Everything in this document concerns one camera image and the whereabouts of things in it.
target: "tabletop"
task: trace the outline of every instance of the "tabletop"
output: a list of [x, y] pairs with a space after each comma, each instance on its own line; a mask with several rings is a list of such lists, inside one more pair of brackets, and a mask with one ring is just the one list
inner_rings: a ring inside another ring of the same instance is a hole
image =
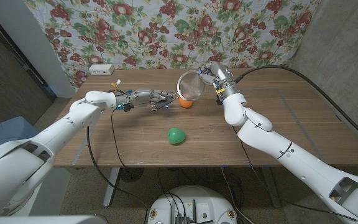
[[[90, 76], [77, 91], [70, 105], [91, 90], [108, 91], [111, 83], [121, 80], [122, 90], [152, 88], [176, 91], [177, 81], [187, 70], [116, 70], [112, 75]], [[232, 69], [235, 77], [246, 68]], [[320, 98], [306, 81], [277, 68], [248, 74], [237, 85], [245, 96], [246, 107], [264, 115], [273, 130], [295, 142], [324, 162], [334, 166], [358, 166], [358, 139]], [[91, 146], [100, 166], [122, 167], [114, 145], [111, 111], [101, 115], [91, 128]], [[239, 138], [224, 120], [224, 110], [216, 103], [212, 86], [191, 108], [182, 108], [175, 100], [169, 108], [152, 111], [151, 106], [130, 112], [115, 111], [112, 117], [121, 159], [129, 167], [243, 167], [249, 162]], [[181, 144], [168, 142], [170, 128], [186, 134]], [[278, 166], [274, 158], [245, 145], [255, 166]], [[55, 166], [87, 167], [92, 161], [82, 129], [59, 154]]]

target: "floral fabric backdrop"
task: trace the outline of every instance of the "floral fabric backdrop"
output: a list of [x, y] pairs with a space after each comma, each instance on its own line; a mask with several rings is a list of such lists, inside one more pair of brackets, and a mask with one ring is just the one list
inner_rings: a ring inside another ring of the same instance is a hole
[[319, 0], [24, 0], [79, 88], [116, 69], [287, 64]]

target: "blue cushion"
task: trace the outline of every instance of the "blue cushion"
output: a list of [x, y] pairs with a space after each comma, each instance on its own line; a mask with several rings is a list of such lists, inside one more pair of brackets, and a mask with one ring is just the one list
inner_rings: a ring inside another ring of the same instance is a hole
[[23, 117], [18, 116], [0, 124], [0, 145], [12, 140], [32, 138], [38, 133]]

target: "green ball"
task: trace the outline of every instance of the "green ball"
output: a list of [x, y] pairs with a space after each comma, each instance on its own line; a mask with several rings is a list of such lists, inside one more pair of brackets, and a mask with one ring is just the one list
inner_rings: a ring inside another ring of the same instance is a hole
[[168, 140], [171, 144], [177, 144], [185, 140], [185, 133], [178, 128], [171, 128], [168, 132]]

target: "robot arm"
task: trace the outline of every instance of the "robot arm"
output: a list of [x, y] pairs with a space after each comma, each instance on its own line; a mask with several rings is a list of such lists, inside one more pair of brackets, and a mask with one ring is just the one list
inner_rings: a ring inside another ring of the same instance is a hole
[[[332, 211], [358, 220], [358, 176], [325, 164], [273, 131], [266, 117], [245, 108], [246, 99], [238, 92], [232, 73], [225, 66], [213, 62], [200, 70], [200, 77], [207, 84], [213, 80], [217, 93], [222, 94], [225, 120], [232, 126], [242, 126], [238, 132], [241, 141], [276, 158]], [[339, 218], [345, 223], [354, 223]]]
[[0, 145], [0, 214], [9, 202], [21, 201], [32, 192], [53, 167], [56, 154], [78, 131], [97, 123], [105, 109], [129, 111], [167, 98], [167, 92], [150, 89], [117, 96], [90, 91], [70, 106], [68, 114], [38, 135]]

